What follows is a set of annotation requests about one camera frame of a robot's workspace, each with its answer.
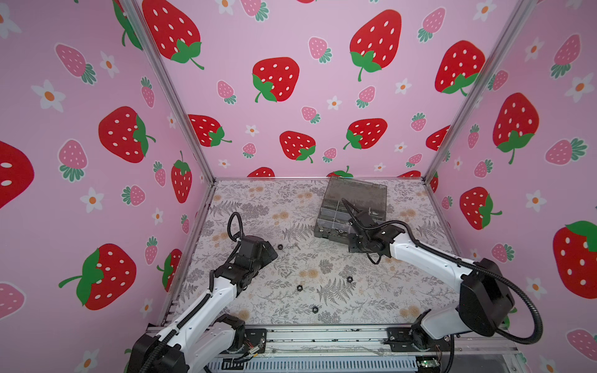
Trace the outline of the grey plastic compartment box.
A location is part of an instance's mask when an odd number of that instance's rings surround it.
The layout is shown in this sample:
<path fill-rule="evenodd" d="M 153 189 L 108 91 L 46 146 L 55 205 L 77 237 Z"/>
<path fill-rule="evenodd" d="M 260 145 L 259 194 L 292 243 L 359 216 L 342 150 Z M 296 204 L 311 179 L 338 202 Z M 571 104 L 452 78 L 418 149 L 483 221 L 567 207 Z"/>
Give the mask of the grey plastic compartment box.
<path fill-rule="evenodd" d="M 385 222 L 387 186 L 349 178 L 331 177 L 314 226 L 314 236 L 349 244 L 358 233 L 353 218 L 362 225 Z"/>

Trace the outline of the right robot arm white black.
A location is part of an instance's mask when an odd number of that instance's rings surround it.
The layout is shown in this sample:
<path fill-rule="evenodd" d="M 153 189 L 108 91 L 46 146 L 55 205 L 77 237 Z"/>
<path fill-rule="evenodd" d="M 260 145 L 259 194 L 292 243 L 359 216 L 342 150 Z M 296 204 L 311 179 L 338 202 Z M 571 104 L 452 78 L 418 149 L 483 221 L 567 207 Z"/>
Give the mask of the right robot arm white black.
<path fill-rule="evenodd" d="M 418 316 L 410 328 L 413 345 L 426 351 L 452 334 L 492 337 L 515 306 L 510 288 L 496 277 L 491 260 L 474 262 L 424 244 L 404 223 L 377 224 L 364 211 L 351 214 L 353 245 L 364 253 L 401 260 L 431 275 L 457 293 L 457 301 Z"/>

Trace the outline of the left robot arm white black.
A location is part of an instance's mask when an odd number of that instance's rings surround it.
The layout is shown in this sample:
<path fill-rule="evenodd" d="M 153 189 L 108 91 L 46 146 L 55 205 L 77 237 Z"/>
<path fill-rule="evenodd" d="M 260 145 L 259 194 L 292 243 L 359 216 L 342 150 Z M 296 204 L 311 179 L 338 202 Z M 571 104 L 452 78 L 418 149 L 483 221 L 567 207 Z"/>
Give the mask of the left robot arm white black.
<path fill-rule="evenodd" d="M 237 238 L 231 257 L 210 272 L 207 290 L 158 334 L 144 334 L 135 342 L 127 371 L 201 372 L 223 351 L 242 349 L 245 322 L 222 311 L 277 258 L 268 241 Z"/>

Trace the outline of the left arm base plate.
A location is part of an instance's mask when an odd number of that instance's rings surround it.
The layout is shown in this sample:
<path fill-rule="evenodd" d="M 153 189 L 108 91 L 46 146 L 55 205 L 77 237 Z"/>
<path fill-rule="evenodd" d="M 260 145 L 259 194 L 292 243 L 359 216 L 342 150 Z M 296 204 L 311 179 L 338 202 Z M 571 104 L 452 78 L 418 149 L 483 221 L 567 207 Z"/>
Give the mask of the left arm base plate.
<path fill-rule="evenodd" d="M 246 329 L 242 337 L 235 337 L 233 345 L 227 350 L 222 351 L 223 354 L 247 354 L 254 348 L 257 350 L 254 354 L 262 354 L 265 352 L 267 346 L 267 329 L 250 328 Z"/>

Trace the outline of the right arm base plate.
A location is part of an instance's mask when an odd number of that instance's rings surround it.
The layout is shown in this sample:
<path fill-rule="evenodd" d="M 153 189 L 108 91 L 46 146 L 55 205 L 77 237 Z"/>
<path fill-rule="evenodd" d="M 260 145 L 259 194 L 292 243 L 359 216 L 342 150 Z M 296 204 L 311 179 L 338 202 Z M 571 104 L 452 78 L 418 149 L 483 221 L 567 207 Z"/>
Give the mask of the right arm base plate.
<path fill-rule="evenodd" d="M 388 345 L 393 352 L 449 352 L 452 346 L 450 337 L 433 340 L 422 329 L 413 331 L 410 327 L 387 328 L 386 336 L 382 343 Z"/>

